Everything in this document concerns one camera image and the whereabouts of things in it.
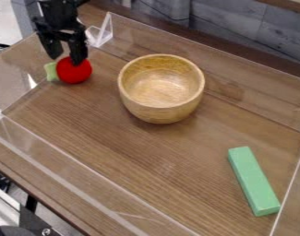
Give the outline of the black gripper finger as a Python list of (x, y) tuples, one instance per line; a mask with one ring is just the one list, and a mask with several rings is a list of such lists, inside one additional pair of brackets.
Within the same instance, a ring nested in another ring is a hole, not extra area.
[(68, 46), (71, 62), (74, 65), (79, 65), (87, 59), (87, 37), (83, 31), (74, 32)]
[(54, 31), (38, 31), (39, 41), (51, 59), (63, 53), (62, 43), (59, 39), (60, 32)]

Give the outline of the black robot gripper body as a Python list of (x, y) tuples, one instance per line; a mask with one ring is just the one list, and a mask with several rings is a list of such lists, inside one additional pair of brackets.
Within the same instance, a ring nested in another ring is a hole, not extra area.
[(90, 0), (36, 0), (42, 15), (32, 18), (36, 33), (50, 41), (64, 34), (64, 30), (80, 32), (86, 26), (78, 20), (78, 7)]

